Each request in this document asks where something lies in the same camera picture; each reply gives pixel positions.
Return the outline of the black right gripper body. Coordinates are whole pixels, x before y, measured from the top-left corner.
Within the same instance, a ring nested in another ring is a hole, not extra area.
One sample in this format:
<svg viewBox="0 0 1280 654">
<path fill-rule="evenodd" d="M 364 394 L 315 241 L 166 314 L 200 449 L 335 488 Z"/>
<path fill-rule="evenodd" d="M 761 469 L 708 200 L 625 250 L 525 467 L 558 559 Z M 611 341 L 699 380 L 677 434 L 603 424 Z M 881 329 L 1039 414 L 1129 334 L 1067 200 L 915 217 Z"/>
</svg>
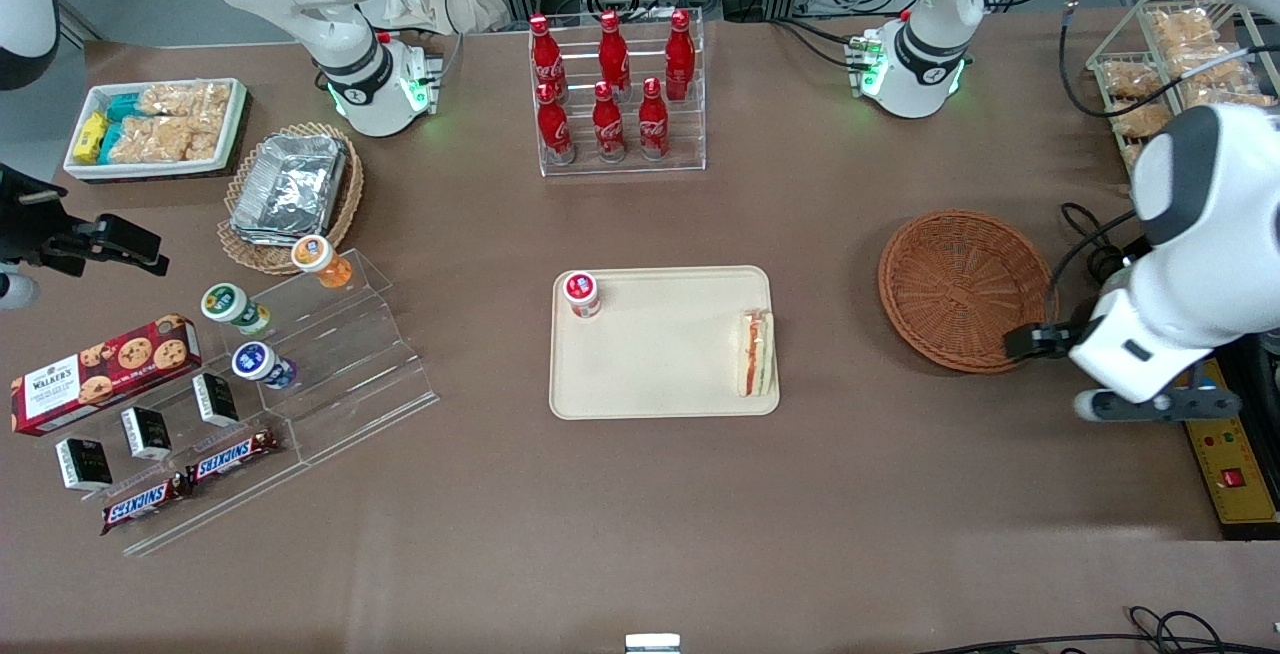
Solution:
<svg viewBox="0 0 1280 654">
<path fill-rule="evenodd" d="M 82 276 L 87 259 L 93 259 L 96 221 L 65 211 L 67 189 L 1 166 L 1 262 L 51 267 L 68 276 Z"/>
</svg>

